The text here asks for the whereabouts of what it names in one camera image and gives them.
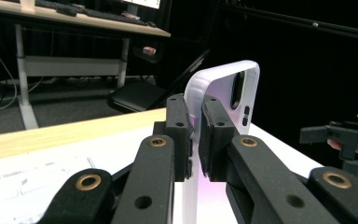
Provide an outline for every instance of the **white phone case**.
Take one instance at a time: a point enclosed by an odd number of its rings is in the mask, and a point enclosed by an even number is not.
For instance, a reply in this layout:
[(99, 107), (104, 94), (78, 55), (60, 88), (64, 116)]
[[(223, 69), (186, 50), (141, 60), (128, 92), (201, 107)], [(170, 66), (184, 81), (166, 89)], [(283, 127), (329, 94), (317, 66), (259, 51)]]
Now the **white phone case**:
[(240, 134), (247, 134), (252, 119), (259, 75), (260, 68), (256, 62), (240, 61), (200, 70), (188, 81), (185, 100), (195, 131), (192, 136), (192, 176), (183, 185), (183, 223), (197, 222), (198, 192), (203, 191), (206, 193), (205, 191), (210, 191), (199, 189), (199, 182), (203, 182), (200, 183), (201, 185), (208, 184), (205, 182), (208, 182), (208, 180), (202, 175), (199, 178), (199, 172), (202, 173), (202, 171), (200, 169), (198, 147), (201, 105), (204, 95), (219, 99)]

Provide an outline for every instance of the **wooden desk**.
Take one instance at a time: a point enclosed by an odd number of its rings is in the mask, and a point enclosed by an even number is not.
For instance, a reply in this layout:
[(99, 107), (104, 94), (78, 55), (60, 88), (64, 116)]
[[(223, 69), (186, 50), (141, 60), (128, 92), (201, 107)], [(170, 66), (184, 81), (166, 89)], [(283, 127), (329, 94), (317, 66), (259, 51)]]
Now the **wooden desk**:
[(154, 121), (163, 120), (165, 120), (165, 108), (0, 134), (0, 159), (115, 133), (123, 133), (151, 126)]
[(118, 30), (143, 35), (160, 35), (167, 37), (171, 36), (170, 33), (160, 30), (159, 28), (129, 24), (126, 22), (119, 21), (101, 20), (97, 18), (88, 17), (84, 14), (77, 14), (75, 17), (70, 17), (57, 13), (55, 10), (50, 8), (35, 7), (34, 11), (22, 11), (20, 4), (2, 0), (0, 0), (0, 10), (5, 11), (6, 13), (22, 15), (23, 17), (28, 17), (30, 20), (44, 19), (48, 21), (64, 21), (69, 24), (72, 23), (80, 25), (89, 25), (93, 27), (101, 27), (108, 30)]

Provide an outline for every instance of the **black backdrop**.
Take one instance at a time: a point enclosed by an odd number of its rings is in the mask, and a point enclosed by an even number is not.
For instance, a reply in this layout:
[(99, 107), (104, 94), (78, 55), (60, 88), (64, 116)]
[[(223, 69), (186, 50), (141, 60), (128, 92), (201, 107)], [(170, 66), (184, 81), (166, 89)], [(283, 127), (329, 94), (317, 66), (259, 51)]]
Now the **black backdrop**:
[[(247, 7), (358, 28), (358, 1), (245, 1)], [(259, 63), (253, 123), (324, 165), (340, 166), (327, 144), (298, 143), (302, 127), (356, 121), (358, 39), (222, 12), (210, 66)]]

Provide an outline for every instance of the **floor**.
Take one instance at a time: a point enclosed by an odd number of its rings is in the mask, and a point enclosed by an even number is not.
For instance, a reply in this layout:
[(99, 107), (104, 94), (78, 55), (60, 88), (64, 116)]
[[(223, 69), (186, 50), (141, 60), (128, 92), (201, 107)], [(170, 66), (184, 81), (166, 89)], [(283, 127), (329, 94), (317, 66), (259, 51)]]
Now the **floor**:
[[(77, 77), (53, 78), (30, 83), (30, 102), (39, 127), (98, 119), (119, 115), (120, 113), (107, 105), (107, 94), (117, 83), (112, 77)], [(0, 98), (5, 82), (0, 82)], [(7, 84), (6, 95), (0, 104), (4, 107), (13, 101), (13, 84)], [(0, 109), (0, 133), (23, 131), (18, 100), (8, 107)]]

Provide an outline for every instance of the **black chair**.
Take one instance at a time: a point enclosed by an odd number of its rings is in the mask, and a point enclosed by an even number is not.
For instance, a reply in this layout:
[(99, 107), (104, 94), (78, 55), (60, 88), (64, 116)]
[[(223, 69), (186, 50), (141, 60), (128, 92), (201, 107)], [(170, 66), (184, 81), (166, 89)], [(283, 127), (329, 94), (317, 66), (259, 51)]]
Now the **black chair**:
[(209, 54), (205, 50), (168, 89), (163, 89), (148, 82), (132, 82), (112, 91), (108, 95), (107, 103), (110, 107), (122, 113), (132, 113), (158, 108), (185, 81), (191, 77), (202, 61)]

